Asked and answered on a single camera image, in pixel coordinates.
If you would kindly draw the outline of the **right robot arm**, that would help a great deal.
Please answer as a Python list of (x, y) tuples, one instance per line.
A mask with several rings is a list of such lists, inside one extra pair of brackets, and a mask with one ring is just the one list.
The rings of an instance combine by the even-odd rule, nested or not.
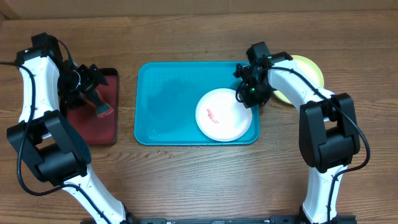
[(294, 223), (356, 223), (336, 211), (342, 175), (359, 152), (353, 99), (336, 95), (311, 79), (287, 52), (270, 53), (264, 42), (246, 52), (248, 65), (234, 72), (236, 99), (246, 108), (265, 105), (281, 92), (299, 112), (300, 153), (309, 166), (307, 194)]

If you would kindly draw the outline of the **orange and green sponge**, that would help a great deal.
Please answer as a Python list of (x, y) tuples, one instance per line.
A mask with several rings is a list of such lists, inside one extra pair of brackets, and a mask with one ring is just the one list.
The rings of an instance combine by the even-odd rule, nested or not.
[(86, 100), (89, 104), (93, 105), (96, 110), (96, 115), (99, 118), (104, 118), (110, 115), (114, 109), (102, 97), (98, 90), (93, 90), (86, 94)]

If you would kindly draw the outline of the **yellow-green plate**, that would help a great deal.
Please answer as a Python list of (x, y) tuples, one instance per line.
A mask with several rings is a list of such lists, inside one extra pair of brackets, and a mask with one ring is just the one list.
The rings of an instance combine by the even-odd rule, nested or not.
[(324, 87), (324, 77), (316, 63), (301, 55), (292, 55), (292, 58), (307, 77), (311, 78), (321, 87)]

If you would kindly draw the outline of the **white plate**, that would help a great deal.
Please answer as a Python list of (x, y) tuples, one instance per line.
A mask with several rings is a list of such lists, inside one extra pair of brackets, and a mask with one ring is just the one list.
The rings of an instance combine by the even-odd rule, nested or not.
[(229, 88), (218, 88), (200, 98), (195, 120), (205, 136), (219, 142), (230, 142), (249, 130), (252, 110), (238, 102), (235, 93)]

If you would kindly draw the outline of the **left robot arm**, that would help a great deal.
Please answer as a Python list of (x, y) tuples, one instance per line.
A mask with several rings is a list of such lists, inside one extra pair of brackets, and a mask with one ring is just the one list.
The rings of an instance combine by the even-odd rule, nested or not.
[(93, 223), (134, 223), (134, 216), (95, 174), (90, 149), (68, 120), (70, 110), (90, 105), (99, 122), (90, 125), (89, 133), (114, 133), (117, 71), (63, 58), (66, 45), (52, 35), (37, 34), (31, 41), (32, 47), (19, 51), (12, 63), (24, 87), (19, 122), (7, 130), (17, 165), (26, 165), (37, 180), (51, 183), (53, 191), (68, 192)]

